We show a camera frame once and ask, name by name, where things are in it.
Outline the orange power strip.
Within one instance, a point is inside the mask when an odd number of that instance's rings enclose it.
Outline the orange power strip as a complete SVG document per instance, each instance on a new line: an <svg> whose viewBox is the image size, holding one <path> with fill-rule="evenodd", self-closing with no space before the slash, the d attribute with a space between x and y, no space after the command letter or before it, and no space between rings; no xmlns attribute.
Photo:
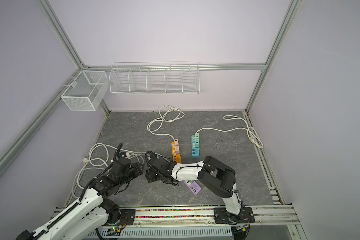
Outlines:
<svg viewBox="0 0 360 240"><path fill-rule="evenodd" d="M181 164L181 163L182 163L182 159L181 159L180 151L179 151L178 154L175 152L174 142L171 143L171 146L172 146L173 162L176 163L176 164Z"/></svg>

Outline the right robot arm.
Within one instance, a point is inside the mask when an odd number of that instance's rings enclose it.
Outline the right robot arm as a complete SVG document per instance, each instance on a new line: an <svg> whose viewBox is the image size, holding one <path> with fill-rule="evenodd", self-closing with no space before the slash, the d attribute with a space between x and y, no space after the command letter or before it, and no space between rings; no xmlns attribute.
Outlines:
<svg viewBox="0 0 360 240"><path fill-rule="evenodd" d="M239 198L236 171L226 164L211 156L197 163L170 163L152 151L145 153L145 161L148 166L146 179L149 183L161 181L164 184L178 186L184 181L199 181L212 193L221 197L225 209L215 213L217 224L237 225L251 222L251 212Z"/></svg>

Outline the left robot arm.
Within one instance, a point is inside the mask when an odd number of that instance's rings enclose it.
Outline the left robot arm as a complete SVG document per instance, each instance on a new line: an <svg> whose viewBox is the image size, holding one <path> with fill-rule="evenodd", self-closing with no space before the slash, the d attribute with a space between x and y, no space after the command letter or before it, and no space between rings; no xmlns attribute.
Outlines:
<svg viewBox="0 0 360 240"><path fill-rule="evenodd" d="M115 157L111 164L93 177L77 200L56 217L33 232L23 231L18 240L81 239L104 224L118 224L123 218L120 206L110 200L120 186L143 174L144 165Z"/></svg>

